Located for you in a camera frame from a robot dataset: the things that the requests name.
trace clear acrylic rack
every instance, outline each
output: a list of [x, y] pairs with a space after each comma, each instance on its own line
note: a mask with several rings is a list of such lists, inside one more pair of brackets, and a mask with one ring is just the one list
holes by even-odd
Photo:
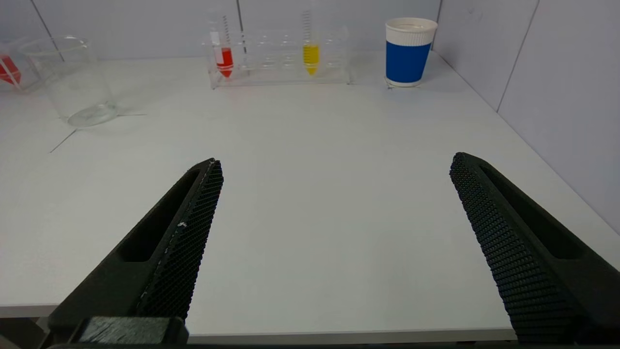
[[[211, 88], [351, 83], [347, 28], [317, 30], [314, 40], [320, 59], [316, 73], [311, 75], [304, 64], [304, 35], [300, 31], [211, 32], [204, 43]], [[229, 53], [232, 67], [223, 70], [218, 62]]]

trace white table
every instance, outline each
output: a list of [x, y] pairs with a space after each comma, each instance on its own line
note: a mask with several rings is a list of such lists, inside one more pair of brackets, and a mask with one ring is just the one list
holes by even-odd
[[448, 176], [459, 151], [489, 161], [620, 267], [620, 237], [439, 56], [416, 89], [387, 90], [374, 55], [355, 64], [353, 86], [212, 91], [201, 58], [105, 62], [119, 103], [145, 115], [80, 130], [8, 170], [0, 317], [49, 314], [212, 156], [224, 187], [191, 342], [513, 339]]

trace test tube with red liquid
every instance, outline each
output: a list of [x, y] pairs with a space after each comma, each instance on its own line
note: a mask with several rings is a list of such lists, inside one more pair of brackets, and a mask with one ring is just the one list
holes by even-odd
[[8, 55], [0, 55], [0, 79], [9, 84], [19, 84], [22, 73], [17, 69], [15, 63]]
[[213, 42], [215, 50], [215, 62], [218, 66], [218, 71], [225, 77], [230, 78], [233, 72], [233, 51], [231, 50], [231, 38], [228, 30], [228, 18], [226, 15], [221, 16], [221, 23], [219, 26], [221, 30], [211, 32], [211, 41]]

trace blue paper cup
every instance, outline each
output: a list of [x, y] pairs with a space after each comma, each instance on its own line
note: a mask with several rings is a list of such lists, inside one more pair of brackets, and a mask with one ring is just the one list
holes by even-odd
[[420, 84], [437, 23], [423, 18], [386, 22], [386, 80], [396, 87]]

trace textured gripper pad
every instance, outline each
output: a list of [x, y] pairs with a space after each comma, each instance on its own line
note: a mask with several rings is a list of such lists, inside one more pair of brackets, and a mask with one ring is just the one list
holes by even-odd
[[[618, 342], [617, 270], [484, 160], [457, 153], [450, 177], [520, 342]], [[587, 290], [601, 286], [609, 309]]]
[[187, 317], [223, 183], [222, 167], [216, 162], [179, 220], [167, 253], [141, 296], [137, 316]]

